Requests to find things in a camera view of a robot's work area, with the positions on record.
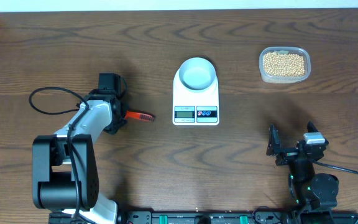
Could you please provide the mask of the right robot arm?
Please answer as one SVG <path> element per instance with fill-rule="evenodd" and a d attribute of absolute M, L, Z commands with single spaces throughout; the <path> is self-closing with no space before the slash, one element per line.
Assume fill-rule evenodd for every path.
<path fill-rule="evenodd" d="M 313 164 L 323 158 L 328 140 L 310 121 L 308 132 L 295 147 L 284 148 L 274 125 L 269 127 L 267 155 L 277 166 L 288 166 L 288 186 L 297 207 L 282 215 L 283 223 L 334 223 L 332 208 L 337 206 L 339 181 L 334 175 L 317 174 Z"/>

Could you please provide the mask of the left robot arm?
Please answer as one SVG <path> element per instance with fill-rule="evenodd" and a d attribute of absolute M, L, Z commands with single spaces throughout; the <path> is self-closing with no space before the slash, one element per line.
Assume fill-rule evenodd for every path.
<path fill-rule="evenodd" d="M 127 123 L 126 87 L 120 75 L 100 73 L 98 87 L 86 96 L 56 89 L 80 102 L 67 124 L 32 143 L 32 200 L 38 209 L 61 213 L 66 223 L 117 223 L 117 203 L 99 191 L 94 145 L 103 132 L 116 134 Z"/>

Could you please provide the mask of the red measuring scoop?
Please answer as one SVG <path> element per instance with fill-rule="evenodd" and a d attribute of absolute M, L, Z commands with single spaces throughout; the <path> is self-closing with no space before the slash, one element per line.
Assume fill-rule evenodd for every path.
<path fill-rule="evenodd" d="M 125 119 L 136 119 L 140 121 L 154 122 L 155 117 L 151 114 L 127 110 Z"/>

